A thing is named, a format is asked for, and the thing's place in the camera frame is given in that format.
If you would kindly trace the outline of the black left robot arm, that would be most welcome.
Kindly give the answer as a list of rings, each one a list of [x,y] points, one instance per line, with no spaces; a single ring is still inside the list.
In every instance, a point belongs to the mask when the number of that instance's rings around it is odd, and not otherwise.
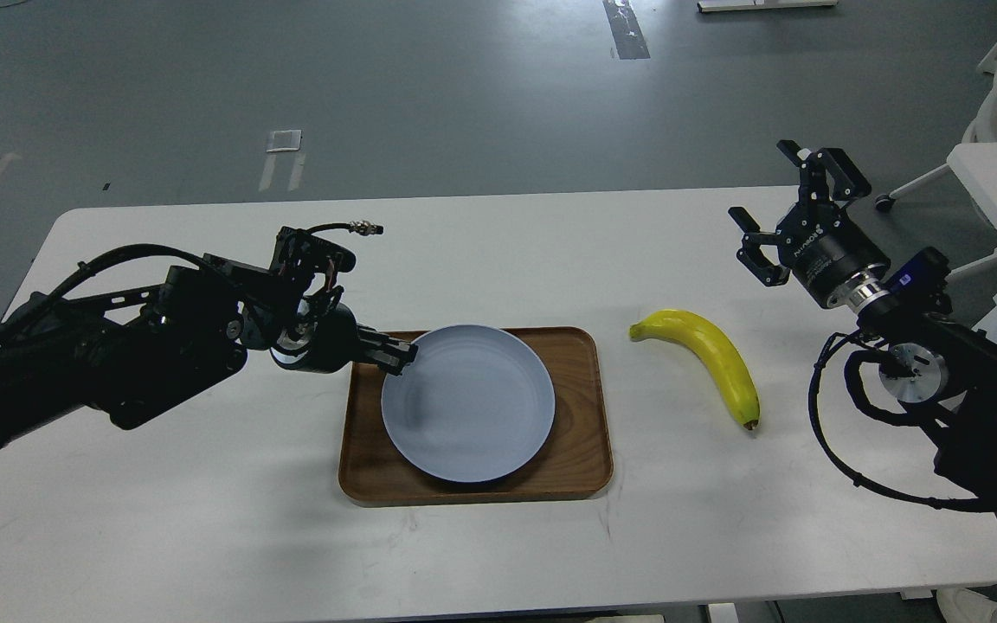
[[[83,407],[138,428],[236,375],[252,350],[282,369],[402,374],[418,347],[357,322],[338,283],[356,256],[326,230],[383,232],[367,221],[282,228],[266,267],[119,246],[32,294],[0,323],[0,449]]]

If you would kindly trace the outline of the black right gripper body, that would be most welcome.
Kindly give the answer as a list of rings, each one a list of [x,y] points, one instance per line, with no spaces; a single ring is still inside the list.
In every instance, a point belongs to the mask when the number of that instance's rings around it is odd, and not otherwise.
[[[856,273],[882,279],[891,260],[842,209],[815,215],[792,208],[778,224],[778,257],[823,309],[839,306],[836,292]]]

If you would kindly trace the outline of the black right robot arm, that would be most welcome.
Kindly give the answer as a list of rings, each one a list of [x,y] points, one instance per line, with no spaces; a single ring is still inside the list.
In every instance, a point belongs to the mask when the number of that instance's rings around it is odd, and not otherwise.
[[[848,216],[871,192],[838,147],[809,150],[791,139],[780,153],[798,170],[798,197],[772,232],[744,208],[730,217],[743,231],[737,260],[765,286],[796,279],[823,309],[856,316],[850,334],[827,339],[808,383],[808,421],[831,464],[862,488],[899,501],[961,512],[997,512],[997,344],[952,319],[949,264],[927,247],[896,272],[881,248]],[[938,476],[970,492],[937,499],[898,491],[864,476],[828,445],[819,395],[828,360],[843,346],[844,385],[866,417],[922,431],[936,449]]]

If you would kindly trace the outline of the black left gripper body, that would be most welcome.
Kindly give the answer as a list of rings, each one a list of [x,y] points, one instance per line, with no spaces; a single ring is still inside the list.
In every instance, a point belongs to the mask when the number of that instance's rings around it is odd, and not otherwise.
[[[291,371],[332,374],[357,357],[357,322],[352,310],[337,304],[305,332],[297,344],[277,343],[272,359],[278,367]]]

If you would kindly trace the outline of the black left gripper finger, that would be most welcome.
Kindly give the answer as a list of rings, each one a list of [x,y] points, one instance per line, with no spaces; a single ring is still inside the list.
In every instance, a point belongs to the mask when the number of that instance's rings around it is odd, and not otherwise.
[[[363,350],[408,350],[408,364],[415,361],[418,355],[418,346],[408,340],[393,337],[389,334],[373,330],[373,328],[360,324],[357,327],[357,346],[355,355]]]
[[[408,367],[408,350],[363,350],[353,356],[354,363],[373,364],[392,376],[400,376]]]

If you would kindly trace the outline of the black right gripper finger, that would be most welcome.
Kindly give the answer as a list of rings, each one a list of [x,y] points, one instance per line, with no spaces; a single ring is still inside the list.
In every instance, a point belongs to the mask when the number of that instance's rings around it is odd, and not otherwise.
[[[795,208],[807,214],[821,209],[846,209],[872,192],[871,183],[839,147],[820,147],[811,151],[793,139],[780,139],[776,149],[798,167]]]
[[[772,263],[762,251],[763,246],[776,246],[780,236],[775,233],[763,232],[759,224],[753,220],[751,213],[745,208],[730,208],[729,216],[743,232],[741,246],[737,249],[736,259],[760,281],[763,286],[782,286],[790,279],[790,269],[783,264]]]

